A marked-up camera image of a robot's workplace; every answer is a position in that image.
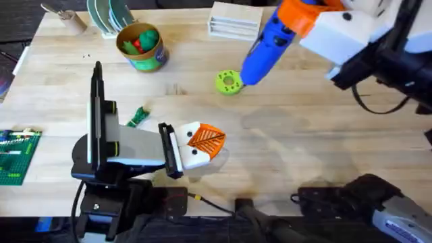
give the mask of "green plastic ring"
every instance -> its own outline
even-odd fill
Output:
[[[220,71],[215,79],[216,89],[224,95],[235,95],[243,88],[240,74],[233,70]]]

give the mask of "red toy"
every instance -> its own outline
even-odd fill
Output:
[[[137,49],[141,54],[144,54],[144,53],[145,53],[145,51],[143,51],[142,48],[141,48],[141,43],[140,43],[140,39],[139,39],[139,38],[137,38],[137,39],[136,39],[132,44],[134,45],[134,47],[136,47],[136,49]]]

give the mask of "wooden table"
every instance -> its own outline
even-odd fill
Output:
[[[265,8],[263,24],[274,8]],[[213,172],[199,181],[156,175],[156,185],[181,185],[225,206],[249,196],[266,213],[299,215],[289,200],[303,184],[345,184],[374,173],[400,187],[432,212],[432,153],[423,132],[431,118],[409,103],[392,115],[363,111],[350,91],[324,79],[329,64],[293,44],[258,85],[225,97],[214,87],[221,70],[240,70],[251,43],[207,34],[209,9],[133,11],[161,31],[167,65],[143,74],[122,57],[115,40],[103,40],[91,25],[71,36],[56,16],[46,14],[30,52],[0,105],[0,128],[33,126],[44,131],[23,186],[0,188],[0,216],[70,214],[79,181],[70,175],[72,148],[86,133],[86,103],[96,61],[103,64],[105,94],[117,101],[121,124],[146,104],[157,124],[212,124],[227,134]],[[88,14],[80,13],[89,22]],[[393,107],[402,95],[374,82],[359,89],[374,109]],[[220,215],[198,201],[189,215]]]

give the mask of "black cable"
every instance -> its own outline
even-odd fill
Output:
[[[219,209],[220,211],[223,211],[223,212],[225,212],[225,213],[228,213],[228,214],[232,215],[233,217],[236,216],[236,213],[235,213],[235,212],[233,212],[233,211],[231,211],[231,210],[228,210],[228,209],[224,209],[223,207],[220,207],[220,206],[218,206],[218,205],[212,203],[211,201],[205,199],[205,198],[202,197],[202,196],[199,196],[199,195],[196,195],[196,194],[194,194],[194,193],[190,193],[190,192],[188,193],[188,196],[194,198],[195,200],[201,200],[201,201],[203,201],[204,203],[207,203],[208,205],[214,207],[215,209]]]
[[[357,85],[353,85],[351,87],[352,90],[352,95],[354,96],[354,99],[357,101],[357,103],[365,110],[368,111],[370,113],[374,113],[377,115],[387,115],[396,111],[399,111],[401,108],[403,108],[403,106],[406,105],[406,103],[410,100],[410,97],[405,97],[402,101],[400,101],[399,105],[396,105],[393,109],[390,109],[389,111],[372,111],[371,109],[369,109],[366,104],[363,103],[358,91],[357,91]]]
[[[72,238],[74,239],[75,243],[80,243],[78,236],[76,235],[76,228],[75,228],[75,214],[76,214],[76,207],[78,205],[78,199],[80,198],[80,194],[82,191],[82,187],[84,185],[84,181],[80,182],[80,185],[76,191],[75,194],[75,199],[74,199],[74,203],[72,204],[72,212],[70,215],[70,226],[71,226],[71,233],[72,233]]]

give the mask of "orange plastic piece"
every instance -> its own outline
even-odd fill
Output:
[[[213,159],[223,147],[225,133],[207,124],[200,124],[200,128],[189,140],[188,145],[197,148],[210,155]]]
[[[277,17],[290,30],[306,37],[312,30],[315,20],[324,11],[344,11],[340,0],[324,0],[327,6],[309,5],[302,0],[284,0],[277,12]]]

